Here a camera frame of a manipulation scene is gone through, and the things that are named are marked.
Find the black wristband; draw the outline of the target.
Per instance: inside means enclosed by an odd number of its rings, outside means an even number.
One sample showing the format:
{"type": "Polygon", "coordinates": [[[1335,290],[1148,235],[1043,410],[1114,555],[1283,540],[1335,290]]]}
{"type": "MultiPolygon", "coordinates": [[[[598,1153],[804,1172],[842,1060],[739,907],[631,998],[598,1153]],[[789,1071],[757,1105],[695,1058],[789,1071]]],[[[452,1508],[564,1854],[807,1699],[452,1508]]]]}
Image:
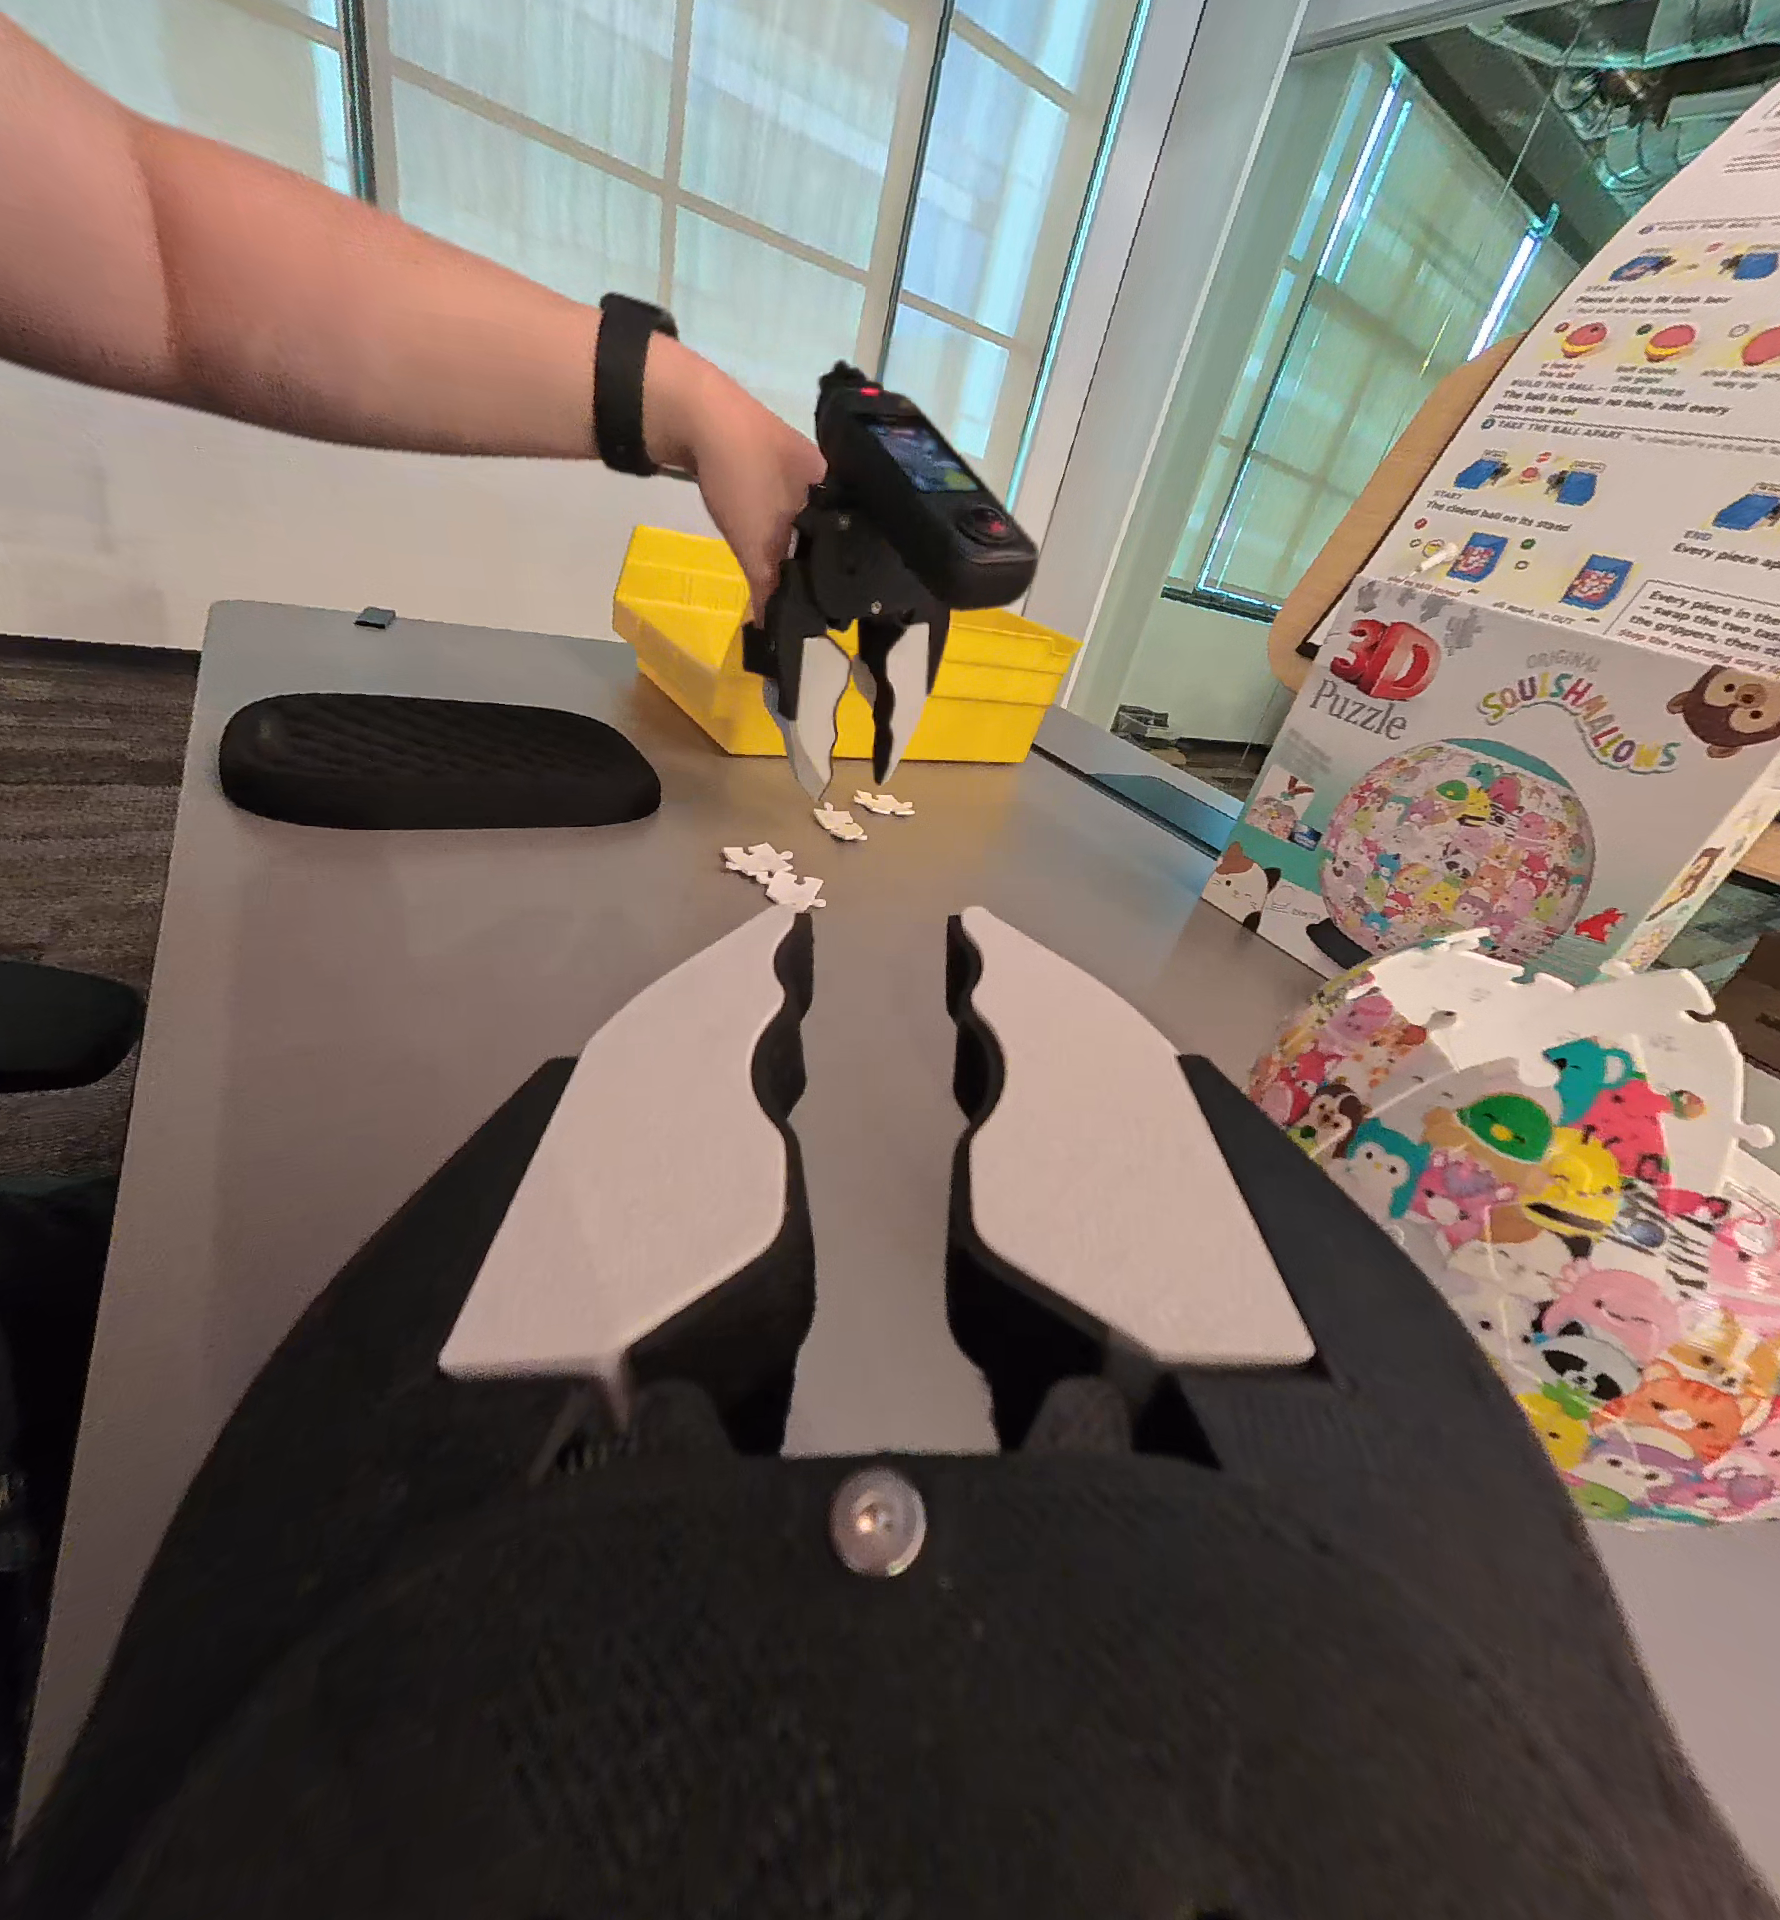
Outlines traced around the black wristband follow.
{"type": "Polygon", "coordinates": [[[648,357],[654,341],[679,342],[672,313],[621,292],[605,292],[596,305],[592,361],[592,437],[605,467],[628,475],[654,475],[664,467],[644,434],[648,357]]]}

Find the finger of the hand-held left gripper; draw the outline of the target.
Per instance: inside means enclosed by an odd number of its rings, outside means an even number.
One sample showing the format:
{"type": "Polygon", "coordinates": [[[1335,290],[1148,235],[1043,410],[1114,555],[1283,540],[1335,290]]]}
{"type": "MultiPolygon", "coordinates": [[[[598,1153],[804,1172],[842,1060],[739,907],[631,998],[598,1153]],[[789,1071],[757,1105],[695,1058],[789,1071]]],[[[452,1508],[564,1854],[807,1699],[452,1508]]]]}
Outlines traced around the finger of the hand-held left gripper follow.
{"type": "Polygon", "coordinates": [[[828,632],[813,632],[800,639],[777,639],[777,671],[768,708],[779,725],[782,752],[807,800],[823,800],[851,659],[828,632]]]}
{"type": "Polygon", "coordinates": [[[855,626],[851,683],[871,714],[871,769],[878,787],[901,762],[923,718],[938,662],[938,616],[862,616],[855,626]]]}

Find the black quilted pad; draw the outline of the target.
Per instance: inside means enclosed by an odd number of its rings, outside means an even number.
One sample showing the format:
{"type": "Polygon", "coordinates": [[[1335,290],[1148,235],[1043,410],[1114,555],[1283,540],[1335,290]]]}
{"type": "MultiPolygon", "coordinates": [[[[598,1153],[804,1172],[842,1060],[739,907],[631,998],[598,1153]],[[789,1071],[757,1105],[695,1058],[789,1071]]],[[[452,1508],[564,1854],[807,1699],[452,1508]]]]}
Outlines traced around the black quilted pad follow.
{"type": "Polygon", "coordinates": [[[607,828],[662,806],[624,732],[559,708],[273,696],[229,716],[215,769],[229,805],[298,828],[607,828]]]}

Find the white sign board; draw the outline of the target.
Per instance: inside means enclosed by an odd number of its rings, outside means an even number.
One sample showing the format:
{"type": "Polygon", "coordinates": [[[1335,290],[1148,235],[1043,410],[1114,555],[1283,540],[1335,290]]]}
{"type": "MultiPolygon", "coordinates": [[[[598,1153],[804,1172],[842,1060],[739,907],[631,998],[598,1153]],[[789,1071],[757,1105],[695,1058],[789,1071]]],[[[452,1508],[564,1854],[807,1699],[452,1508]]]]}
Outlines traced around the white sign board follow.
{"type": "Polygon", "coordinates": [[[1780,674],[1780,81],[1476,366],[1285,605],[1306,676],[1365,579],[1780,674]]]}

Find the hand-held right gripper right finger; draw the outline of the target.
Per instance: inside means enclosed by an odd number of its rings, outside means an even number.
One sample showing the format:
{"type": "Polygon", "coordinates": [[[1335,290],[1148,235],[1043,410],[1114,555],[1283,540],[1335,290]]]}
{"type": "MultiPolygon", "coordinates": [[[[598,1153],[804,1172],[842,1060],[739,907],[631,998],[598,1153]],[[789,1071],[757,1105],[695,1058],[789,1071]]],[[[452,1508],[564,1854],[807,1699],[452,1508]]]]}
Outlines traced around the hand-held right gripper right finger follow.
{"type": "Polygon", "coordinates": [[[1174,1043],[984,907],[948,925],[964,1249],[1081,1335],[1166,1369],[1317,1353],[1174,1043]]]}

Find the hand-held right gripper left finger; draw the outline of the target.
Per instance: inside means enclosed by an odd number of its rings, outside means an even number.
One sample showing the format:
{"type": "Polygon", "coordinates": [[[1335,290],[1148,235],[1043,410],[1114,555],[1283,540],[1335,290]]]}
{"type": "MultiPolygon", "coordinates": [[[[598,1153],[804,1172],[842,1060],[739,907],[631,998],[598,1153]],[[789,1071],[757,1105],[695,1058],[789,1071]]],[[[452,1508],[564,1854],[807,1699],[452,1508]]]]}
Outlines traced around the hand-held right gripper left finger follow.
{"type": "Polygon", "coordinates": [[[812,916],[771,907],[574,1060],[440,1347],[451,1378],[788,1377],[813,1303],[812,916]]]}

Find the yellow plastic bin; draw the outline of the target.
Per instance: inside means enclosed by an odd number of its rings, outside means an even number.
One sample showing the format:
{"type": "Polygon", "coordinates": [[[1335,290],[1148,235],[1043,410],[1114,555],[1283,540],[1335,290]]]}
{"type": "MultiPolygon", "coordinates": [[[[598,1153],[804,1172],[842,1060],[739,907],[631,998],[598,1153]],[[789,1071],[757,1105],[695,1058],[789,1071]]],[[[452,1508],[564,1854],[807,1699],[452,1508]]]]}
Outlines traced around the yellow plastic bin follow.
{"type": "MultiPolygon", "coordinates": [[[[777,759],[781,730],[741,664],[748,588],[721,540],[637,526],[612,629],[637,671],[733,757],[777,759]]],[[[1030,748],[1081,647],[1014,612],[954,614],[909,760],[1013,762],[1030,748]]]]}

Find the colourful puzzle box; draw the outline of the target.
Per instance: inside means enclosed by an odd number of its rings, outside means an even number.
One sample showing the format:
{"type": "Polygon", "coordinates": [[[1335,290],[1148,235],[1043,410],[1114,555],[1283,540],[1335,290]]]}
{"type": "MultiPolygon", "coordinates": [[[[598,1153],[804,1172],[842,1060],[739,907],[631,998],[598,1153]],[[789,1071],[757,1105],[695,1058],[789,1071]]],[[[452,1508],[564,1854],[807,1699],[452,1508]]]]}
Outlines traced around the colourful puzzle box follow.
{"type": "Polygon", "coordinates": [[[1780,810],[1780,674],[1347,588],[1204,888],[1331,977],[1427,940],[1642,971],[1780,810]]]}

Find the colourful puzzle ball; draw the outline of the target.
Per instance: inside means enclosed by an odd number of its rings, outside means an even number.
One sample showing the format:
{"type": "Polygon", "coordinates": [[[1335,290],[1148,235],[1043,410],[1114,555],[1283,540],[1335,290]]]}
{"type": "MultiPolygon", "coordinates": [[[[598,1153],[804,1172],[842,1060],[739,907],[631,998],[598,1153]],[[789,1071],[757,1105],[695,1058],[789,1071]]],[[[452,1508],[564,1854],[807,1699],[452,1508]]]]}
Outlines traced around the colourful puzzle ball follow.
{"type": "Polygon", "coordinates": [[[1335,974],[1253,1104],[1456,1310],[1587,1519],[1780,1519],[1780,1203],[1691,973],[1457,933],[1335,974]]]}

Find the pile of white puzzle pieces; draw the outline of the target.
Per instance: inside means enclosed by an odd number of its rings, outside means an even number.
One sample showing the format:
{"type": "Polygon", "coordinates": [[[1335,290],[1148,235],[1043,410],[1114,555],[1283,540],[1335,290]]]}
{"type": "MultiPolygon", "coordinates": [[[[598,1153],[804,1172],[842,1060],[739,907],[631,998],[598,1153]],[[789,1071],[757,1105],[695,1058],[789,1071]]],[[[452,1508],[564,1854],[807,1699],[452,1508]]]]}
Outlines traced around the pile of white puzzle pieces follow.
{"type": "MultiPolygon", "coordinates": [[[[833,847],[861,847],[885,823],[909,823],[916,815],[913,800],[891,791],[855,789],[849,805],[817,800],[810,808],[815,832],[833,847]]],[[[823,879],[806,872],[794,851],[768,840],[724,846],[717,853],[721,869],[759,888],[772,907],[807,912],[826,905],[823,879]]]]}

